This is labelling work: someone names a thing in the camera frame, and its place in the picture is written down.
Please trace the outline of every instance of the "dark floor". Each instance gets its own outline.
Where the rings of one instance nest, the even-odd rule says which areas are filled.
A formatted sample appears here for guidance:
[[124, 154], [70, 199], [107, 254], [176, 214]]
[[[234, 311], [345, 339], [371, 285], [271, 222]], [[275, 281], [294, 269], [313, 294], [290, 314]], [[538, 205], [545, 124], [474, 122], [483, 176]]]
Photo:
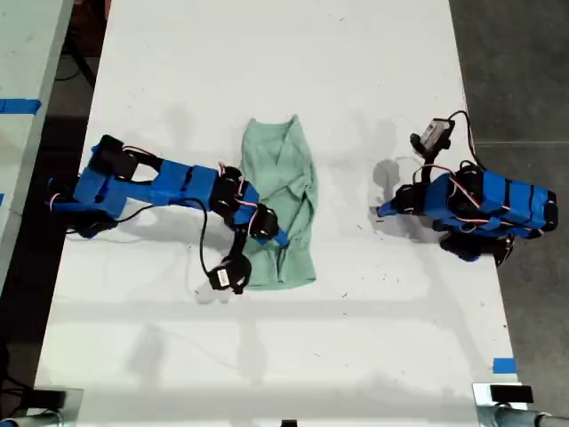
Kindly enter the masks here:
[[[569, 204], [569, 2], [451, 0], [451, 6], [478, 155], [496, 172], [552, 189], [559, 199], [557, 231], [531, 242], [519, 239], [499, 276], [521, 381], [534, 386], [537, 408], [569, 415], [569, 236], [563, 210]], [[59, 73], [69, 75], [72, 68], [64, 59]], [[76, 172], [91, 93], [81, 76], [54, 86], [27, 221], [0, 300], [10, 373], [29, 384], [63, 242], [46, 209], [32, 206], [41, 205], [55, 158], [58, 165], [68, 158], [61, 173]], [[11, 322], [20, 326], [10, 330]]]
[[569, 415], [569, 2], [451, 0], [481, 161], [557, 193], [559, 227], [498, 270], [521, 381]]

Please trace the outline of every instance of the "blue painter's tape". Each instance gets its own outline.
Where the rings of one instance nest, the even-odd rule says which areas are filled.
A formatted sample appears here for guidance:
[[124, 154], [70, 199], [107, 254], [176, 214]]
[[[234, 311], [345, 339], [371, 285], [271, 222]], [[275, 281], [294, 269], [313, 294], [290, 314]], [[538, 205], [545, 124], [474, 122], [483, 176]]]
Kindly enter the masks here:
[[0, 114], [34, 114], [42, 106], [40, 100], [18, 98], [0, 100]]
[[514, 358], [494, 358], [492, 370], [495, 374], [515, 374], [516, 361]]

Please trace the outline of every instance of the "white table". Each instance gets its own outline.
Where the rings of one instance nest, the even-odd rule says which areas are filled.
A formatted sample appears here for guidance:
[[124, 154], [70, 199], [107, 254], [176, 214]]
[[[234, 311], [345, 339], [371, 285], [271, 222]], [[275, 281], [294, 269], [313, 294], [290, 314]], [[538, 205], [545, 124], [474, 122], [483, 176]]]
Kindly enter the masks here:
[[[493, 260], [368, 213], [420, 164], [409, 134], [461, 108], [445, 0], [115, 0], [83, 164], [110, 133], [237, 165], [250, 117], [298, 113], [320, 186], [317, 282], [206, 292], [201, 214], [179, 207], [68, 238], [36, 384], [84, 389], [81, 425], [477, 425], [471, 384], [516, 380], [491, 368], [511, 356]], [[469, 156], [464, 133], [442, 165]], [[231, 235], [211, 218], [213, 266]]]
[[0, 114], [0, 292], [26, 203], [72, 0], [0, 0], [0, 99], [40, 100], [35, 115]]

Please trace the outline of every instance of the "green cloth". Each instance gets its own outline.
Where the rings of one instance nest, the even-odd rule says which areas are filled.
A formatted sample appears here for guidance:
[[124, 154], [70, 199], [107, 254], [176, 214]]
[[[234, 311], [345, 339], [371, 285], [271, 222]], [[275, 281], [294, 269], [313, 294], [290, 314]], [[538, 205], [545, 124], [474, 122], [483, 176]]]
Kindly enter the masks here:
[[248, 239], [244, 254], [252, 265], [247, 289], [274, 290], [316, 280], [310, 258], [310, 228], [317, 208], [317, 173], [301, 122], [295, 115], [275, 125], [251, 119], [243, 138], [241, 172], [272, 208], [290, 244], [262, 246]]

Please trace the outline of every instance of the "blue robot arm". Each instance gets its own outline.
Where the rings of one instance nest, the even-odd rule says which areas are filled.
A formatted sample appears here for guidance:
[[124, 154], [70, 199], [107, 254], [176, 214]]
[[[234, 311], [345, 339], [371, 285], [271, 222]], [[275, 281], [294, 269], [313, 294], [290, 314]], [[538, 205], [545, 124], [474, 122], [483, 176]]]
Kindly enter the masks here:
[[440, 167], [433, 165], [438, 152], [450, 147], [451, 118], [434, 119], [422, 137], [412, 135], [413, 147], [425, 159], [421, 181], [415, 182], [413, 176], [413, 184], [399, 188], [392, 200], [377, 208], [377, 214], [428, 216], [434, 230], [448, 232], [441, 241], [445, 250], [466, 261], [493, 254], [500, 265], [515, 237], [538, 238], [556, 228], [557, 197], [537, 185], [486, 170], [477, 161], [470, 134], [477, 164], [465, 160], [456, 173], [443, 173], [431, 182], [431, 169]]
[[[156, 178], [134, 181], [139, 165], [153, 168]], [[278, 227], [275, 212], [260, 203], [259, 193], [238, 169], [224, 166], [218, 173], [200, 165], [183, 165], [125, 146], [109, 135], [104, 135], [93, 147], [92, 158], [72, 194], [68, 185], [50, 188], [52, 211], [71, 232], [84, 238], [92, 238], [131, 219], [133, 215], [119, 219], [129, 198], [149, 203], [142, 209], [166, 205], [201, 209], [204, 227], [208, 212], [219, 214], [236, 237], [229, 255], [213, 270], [204, 266], [200, 250], [204, 272], [215, 289], [231, 287], [236, 293], [243, 291], [251, 274], [251, 264], [242, 254], [248, 236], [262, 245], [270, 240], [279, 246], [288, 245], [288, 236]]]

